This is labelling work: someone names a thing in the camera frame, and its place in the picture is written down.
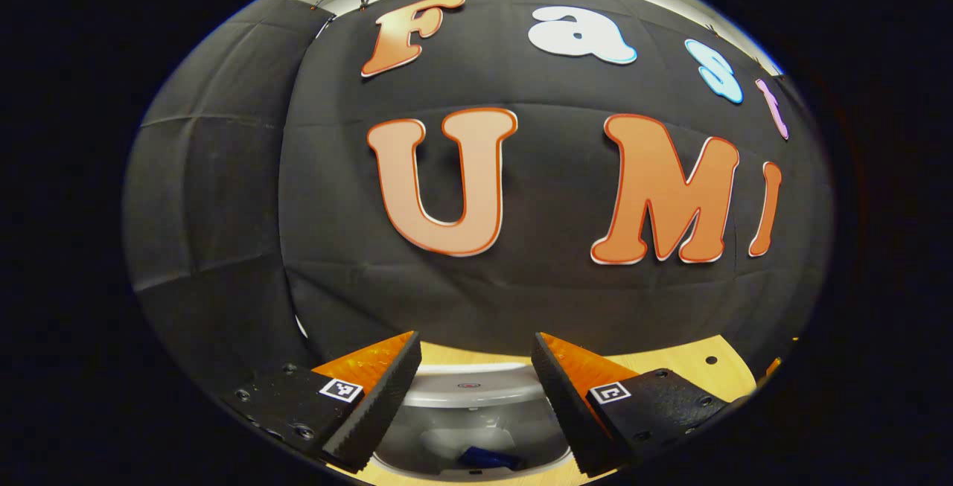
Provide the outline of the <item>white desktop garbage bin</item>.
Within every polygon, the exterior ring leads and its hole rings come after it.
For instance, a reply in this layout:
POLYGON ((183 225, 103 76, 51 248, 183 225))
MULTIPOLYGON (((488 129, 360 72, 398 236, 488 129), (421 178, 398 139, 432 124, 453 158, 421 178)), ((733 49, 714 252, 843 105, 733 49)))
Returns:
POLYGON ((401 408, 372 460, 411 477, 466 482, 538 473, 572 452, 545 397, 535 369, 522 363, 420 366, 401 408), (500 428, 513 436, 525 464, 463 467, 435 456, 419 435, 438 428, 500 428))

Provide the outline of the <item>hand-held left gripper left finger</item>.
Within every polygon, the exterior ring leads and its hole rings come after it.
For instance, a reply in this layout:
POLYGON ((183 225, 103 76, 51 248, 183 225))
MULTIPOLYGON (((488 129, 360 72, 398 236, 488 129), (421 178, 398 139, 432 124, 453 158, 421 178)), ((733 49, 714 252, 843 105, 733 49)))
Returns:
POLYGON ((421 360, 406 331, 303 370, 284 368, 224 392, 224 403, 306 458, 360 472, 401 408, 421 360))

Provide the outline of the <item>wooden desktop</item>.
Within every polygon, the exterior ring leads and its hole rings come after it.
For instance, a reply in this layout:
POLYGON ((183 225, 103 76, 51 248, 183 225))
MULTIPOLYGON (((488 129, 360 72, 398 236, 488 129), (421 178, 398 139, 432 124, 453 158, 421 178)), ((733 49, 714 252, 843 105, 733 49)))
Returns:
MULTIPOLYGON (((422 363, 425 366, 530 362, 527 355, 468 351, 431 342, 422 342, 421 351, 422 363)), ((748 364, 722 336, 712 336, 665 349, 609 355, 608 358, 637 373, 646 373, 655 368, 670 368, 685 380, 726 401, 751 394, 756 388, 755 377, 748 364)), ((571 455, 538 473, 494 477, 486 482, 476 475, 466 482, 451 482, 439 477, 411 477, 396 473, 374 460, 353 477, 371 486, 582 486, 591 480, 579 472, 571 455)))

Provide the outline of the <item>black backdrop cloth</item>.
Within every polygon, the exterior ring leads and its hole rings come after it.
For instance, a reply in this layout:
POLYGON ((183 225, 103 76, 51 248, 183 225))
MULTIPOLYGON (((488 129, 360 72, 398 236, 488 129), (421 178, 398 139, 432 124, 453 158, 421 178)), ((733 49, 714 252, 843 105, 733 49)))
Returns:
POLYGON ((141 120, 123 201, 130 282, 211 394, 408 330, 527 355, 545 331, 604 355, 724 337, 755 374, 788 354, 823 286, 835 183, 797 82, 644 0, 377 0, 334 15, 258 0, 211 32, 141 120), (462 215, 443 119, 517 117, 486 252, 428 252, 386 214, 368 131, 411 118, 420 195, 462 215), (620 154, 603 124, 659 120, 685 173, 724 139, 739 166, 724 254, 602 265, 620 154))

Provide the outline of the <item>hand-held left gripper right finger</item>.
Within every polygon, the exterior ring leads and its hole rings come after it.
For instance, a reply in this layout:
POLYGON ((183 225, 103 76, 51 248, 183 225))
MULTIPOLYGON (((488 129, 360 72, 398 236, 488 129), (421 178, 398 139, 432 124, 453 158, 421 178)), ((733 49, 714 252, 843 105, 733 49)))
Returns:
POLYGON ((637 373, 547 333, 535 334, 531 361, 588 477, 658 458, 734 412, 670 368, 637 373))

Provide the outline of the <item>silver blue pop can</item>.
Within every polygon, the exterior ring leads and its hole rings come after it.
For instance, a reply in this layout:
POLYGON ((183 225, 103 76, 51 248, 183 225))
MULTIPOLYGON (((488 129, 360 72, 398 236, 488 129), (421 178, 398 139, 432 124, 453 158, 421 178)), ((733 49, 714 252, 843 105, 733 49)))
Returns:
POLYGON ((503 467, 517 471, 525 464, 513 435, 500 428, 438 428, 419 435, 423 447, 439 458, 463 467, 503 467))

